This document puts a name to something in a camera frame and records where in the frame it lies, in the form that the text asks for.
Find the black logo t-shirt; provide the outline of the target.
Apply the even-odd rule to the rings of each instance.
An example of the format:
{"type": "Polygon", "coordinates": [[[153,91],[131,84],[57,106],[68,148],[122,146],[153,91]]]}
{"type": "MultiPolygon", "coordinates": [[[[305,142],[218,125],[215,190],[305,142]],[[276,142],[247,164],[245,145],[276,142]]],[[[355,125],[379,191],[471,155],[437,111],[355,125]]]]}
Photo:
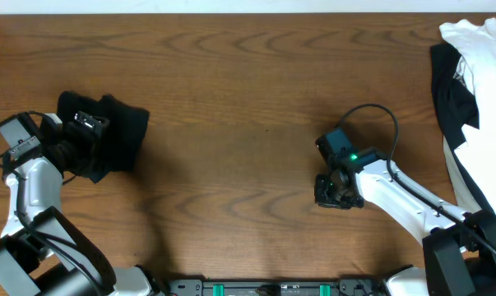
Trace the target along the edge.
{"type": "Polygon", "coordinates": [[[97,183],[108,173],[132,171],[146,135],[150,112],[125,104],[110,94],[95,100],[76,92],[64,91],[58,98],[58,117],[67,123],[77,111],[110,121],[101,142],[98,165],[90,177],[83,178],[97,183]]]}

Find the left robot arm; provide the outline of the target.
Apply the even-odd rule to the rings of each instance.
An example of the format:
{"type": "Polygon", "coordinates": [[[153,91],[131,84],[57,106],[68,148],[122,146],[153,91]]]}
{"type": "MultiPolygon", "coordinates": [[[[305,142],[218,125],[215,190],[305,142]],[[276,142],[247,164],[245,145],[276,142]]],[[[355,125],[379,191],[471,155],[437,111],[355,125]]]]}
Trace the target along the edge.
{"type": "Polygon", "coordinates": [[[64,123],[55,113],[32,112],[0,122],[9,145],[0,155],[10,190],[0,236],[0,285],[10,295],[157,295],[141,266],[114,268],[62,213],[64,174],[84,176],[98,161],[109,120],[77,112],[64,123]]]}

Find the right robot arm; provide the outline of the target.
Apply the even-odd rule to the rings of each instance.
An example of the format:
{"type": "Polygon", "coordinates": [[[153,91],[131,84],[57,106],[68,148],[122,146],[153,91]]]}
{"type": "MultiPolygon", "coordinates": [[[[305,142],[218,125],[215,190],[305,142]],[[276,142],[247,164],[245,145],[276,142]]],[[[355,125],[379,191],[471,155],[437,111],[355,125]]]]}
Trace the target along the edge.
{"type": "Polygon", "coordinates": [[[496,295],[496,215],[471,213],[403,174],[375,149],[318,147],[329,169],[316,177],[319,206],[349,210],[370,202],[422,246],[424,268],[404,267],[382,282],[386,295],[496,295]]]}

